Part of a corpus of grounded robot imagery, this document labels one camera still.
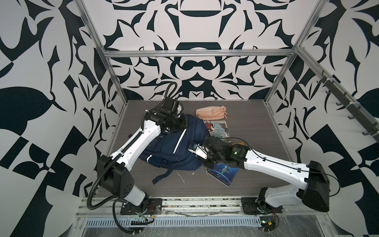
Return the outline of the small green circuit board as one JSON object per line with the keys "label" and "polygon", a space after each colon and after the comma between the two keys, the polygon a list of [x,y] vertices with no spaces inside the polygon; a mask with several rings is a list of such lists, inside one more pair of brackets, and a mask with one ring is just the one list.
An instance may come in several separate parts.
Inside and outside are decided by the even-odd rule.
{"label": "small green circuit board", "polygon": [[261,216],[260,217],[260,230],[266,233],[270,233],[275,230],[280,223],[280,219],[277,215],[273,216]]}

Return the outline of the grey wall hook rack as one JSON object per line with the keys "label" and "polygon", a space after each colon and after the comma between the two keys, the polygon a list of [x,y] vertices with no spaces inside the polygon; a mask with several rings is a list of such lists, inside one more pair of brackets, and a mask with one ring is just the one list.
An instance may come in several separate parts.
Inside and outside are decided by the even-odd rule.
{"label": "grey wall hook rack", "polygon": [[350,120],[357,120],[360,125],[366,130],[362,132],[364,136],[371,136],[377,143],[379,142],[379,121],[369,113],[369,111],[350,94],[341,83],[333,77],[327,77],[324,71],[316,73],[320,78],[317,82],[327,88],[326,98],[324,101],[324,109],[327,111],[327,102],[330,95],[337,99],[336,106],[340,109],[347,109],[350,113]]}

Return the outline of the illustrated comic book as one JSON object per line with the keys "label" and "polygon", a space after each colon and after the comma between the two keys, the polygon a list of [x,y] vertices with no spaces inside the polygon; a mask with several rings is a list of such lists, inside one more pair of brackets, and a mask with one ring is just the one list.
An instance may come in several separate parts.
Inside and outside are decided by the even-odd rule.
{"label": "illustrated comic book", "polygon": [[211,136],[229,138],[230,132],[225,120],[205,120],[204,123]]}

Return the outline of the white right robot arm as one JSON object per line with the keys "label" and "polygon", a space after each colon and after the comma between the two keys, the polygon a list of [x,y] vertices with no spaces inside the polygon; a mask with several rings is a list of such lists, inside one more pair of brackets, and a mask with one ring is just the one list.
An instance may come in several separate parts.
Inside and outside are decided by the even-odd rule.
{"label": "white right robot arm", "polygon": [[225,164],[287,182],[287,186],[263,189],[263,202],[268,206],[303,204],[320,212],[330,210],[330,176],[318,162],[302,164],[285,161],[260,153],[247,143],[233,144],[215,136],[202,144],[191,144],[189,151],[209,169],[213,169],[215,164]]}

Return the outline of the blue Little Prince book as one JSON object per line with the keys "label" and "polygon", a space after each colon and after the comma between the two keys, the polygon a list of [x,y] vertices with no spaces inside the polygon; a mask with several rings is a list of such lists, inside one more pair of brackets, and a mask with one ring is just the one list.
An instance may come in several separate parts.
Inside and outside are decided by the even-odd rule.
{"label": "blue Little Prince book", "polygon": [[215,164],[212,169],[207,169],[206,172],[225,186],[230,186],[235,178],[239,168],[231,168],[225,164]]}

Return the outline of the navy blue backpack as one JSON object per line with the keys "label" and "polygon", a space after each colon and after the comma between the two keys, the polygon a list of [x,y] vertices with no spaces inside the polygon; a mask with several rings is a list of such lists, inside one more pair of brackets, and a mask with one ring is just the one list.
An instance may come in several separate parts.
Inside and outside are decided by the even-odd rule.
{"label": "navy blue backpack", "polygon": [[157,168],[166,169],[166,173],[152,180],[156,184],[168,177],[175,170],[197,170],[202,166],[201,161],[189,151],[190,145],[203,144],[209,137],[203,120],[186,114],[188,125],[175,133],[162,132],[140,155],[140,159]]}

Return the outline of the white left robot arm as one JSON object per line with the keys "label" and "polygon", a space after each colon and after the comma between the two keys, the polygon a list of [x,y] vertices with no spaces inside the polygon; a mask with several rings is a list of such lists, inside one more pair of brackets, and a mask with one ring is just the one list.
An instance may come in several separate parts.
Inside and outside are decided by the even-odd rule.
{"label": "white left robot arm", "polygon": [[110,192],[112,198],[141,206],[147,194],[135,185],[130,172],[143,151],[161,132],[178,132],[187,127],[183,109],[182,102],[166,97],[158,106],[146,110],[140,127],[131,138],[109,157],[98,160],[98,178],[92,187],[97,189],[100,186]]}

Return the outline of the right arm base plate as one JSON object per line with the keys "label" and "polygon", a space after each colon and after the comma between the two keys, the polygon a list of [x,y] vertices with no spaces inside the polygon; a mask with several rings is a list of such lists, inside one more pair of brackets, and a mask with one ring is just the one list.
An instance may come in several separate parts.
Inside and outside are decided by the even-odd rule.
{"label": "right arm base plate", "polygon": [[282,213],[283,207],[272,207],[268,205],[265,201],[259,200],[255,197],[244,197],[241,198],[241,206],[244,214],[248,215],[268,215],[268,214],[278,214]]}

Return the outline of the pink pencil case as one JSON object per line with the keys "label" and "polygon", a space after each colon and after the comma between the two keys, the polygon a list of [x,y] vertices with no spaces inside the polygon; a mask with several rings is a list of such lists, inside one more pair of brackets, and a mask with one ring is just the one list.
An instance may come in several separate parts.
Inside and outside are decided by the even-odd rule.
{"label": "pink pencil case", "polygon": [[209,106],[196,109],[196,116],[202,120],[220,120],[227,118],[227,108],[225,106]]}

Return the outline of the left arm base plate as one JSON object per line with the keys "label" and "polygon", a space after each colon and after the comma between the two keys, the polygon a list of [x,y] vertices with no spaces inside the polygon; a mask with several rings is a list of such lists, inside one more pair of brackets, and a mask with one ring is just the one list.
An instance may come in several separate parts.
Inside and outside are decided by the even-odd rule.
{"label": "left arm base plate", "polygon": [[121,215],[137,215],[141,212],[144,215],[154,215],[156,212],[160,212],[162,208],[161,198],[148,198],[144,199],[139,206],[135,206],[132,203],[125,203],[121,206]]}

